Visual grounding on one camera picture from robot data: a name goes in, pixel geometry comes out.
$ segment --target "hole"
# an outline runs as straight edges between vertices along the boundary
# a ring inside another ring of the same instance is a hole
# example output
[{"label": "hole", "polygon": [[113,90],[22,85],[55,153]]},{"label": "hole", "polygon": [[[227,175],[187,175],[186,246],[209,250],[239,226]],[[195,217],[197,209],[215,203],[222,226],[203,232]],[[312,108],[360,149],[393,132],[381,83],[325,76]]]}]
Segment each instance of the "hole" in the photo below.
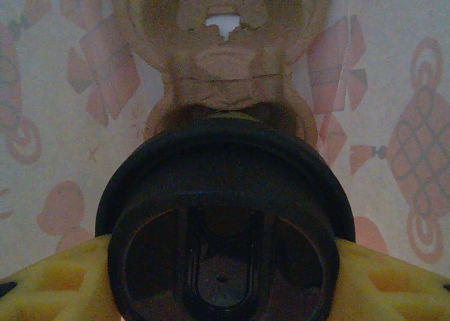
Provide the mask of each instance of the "hole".
[{"label": "hole", "polygon": [[230,33],[240,25],[240,17],[236,14],[213,15],[206,19],[205,25],[217,25],[220,35],[225,41],[228,41]]},{"label": "hole", "polygon": [[3,298],[7,293],[12,291],[17,286],[17,282],[10,281],[10,282],[4,282],[3,284],[0,284],[0,298]]},{"label": "hole", "polygon": [[17,321],[52,321],[63,308],[60,302],[40,303],[23,306],[16,314]]},{"label": "hole", "polygon": [[403,270],[369,271],[368,277],[379,291],[421,291],[420,287],[410,277],[405,276]]},{"label": "hole", "polygon": [[77,291],[82,283],[86,270],[71,263],[54,263],[49,266],[41,279],[38,291]]},{"label": "hole", "polygon": [[227,281],[228,281],[228,278],[226,277],[226,275],[223,275],[223,274],[219,273],[219,274],[216,276],[216,280],[217,280],[218,282],[220,282],[221,284],[223,284],[224,282],[227,282]]}]

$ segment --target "brown cardboard cutout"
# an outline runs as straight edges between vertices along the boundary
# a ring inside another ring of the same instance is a hole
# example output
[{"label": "brown cardboard cutout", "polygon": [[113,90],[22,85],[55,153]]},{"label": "brown cardboard cutout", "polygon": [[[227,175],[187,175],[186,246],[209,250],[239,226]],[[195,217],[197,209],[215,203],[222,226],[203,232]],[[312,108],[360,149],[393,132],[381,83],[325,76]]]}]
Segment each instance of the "brown cardboard cutout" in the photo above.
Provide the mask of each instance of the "brown cardboard cutout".
[{"label": "brown cardboard cutout", "polygon": [[[170,114],[189,106],[242,110],[260,103],[293,114],[285,128],[316,144],[311,110],[294,91],[291,66],[321,31],[330,0],[112,0],[132,48],[159,70],[163,99],[145,137],[168,129]],[[225,40],[213,15],[234,14],[240,26]]]}]

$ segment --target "yellow plastic piece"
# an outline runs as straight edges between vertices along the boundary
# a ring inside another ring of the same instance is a hole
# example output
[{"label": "yellow plastic piece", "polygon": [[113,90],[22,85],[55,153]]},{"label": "yellow plastic piece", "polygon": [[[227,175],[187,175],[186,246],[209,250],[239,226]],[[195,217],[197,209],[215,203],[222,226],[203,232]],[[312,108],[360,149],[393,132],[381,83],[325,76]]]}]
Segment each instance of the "yellow plastic piece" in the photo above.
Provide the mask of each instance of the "yellow plastic piece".
[{"label": "yellow plastic piece", "polygon": [[1,321],[119,321],[108,278],[110,236],[97,237],[5,278]]},{"label": "yellow plastic piece", "polygon": [[[2,280],[2,321],[118,321],[108,280],[109,236],[56,254]],[[448,321],[450,279],[345,240],[330,321]]]},{"label": "yellow plastic piece", "polygon": [[338,240],[340,273],[332,321],[448,321],[450,279]]}]

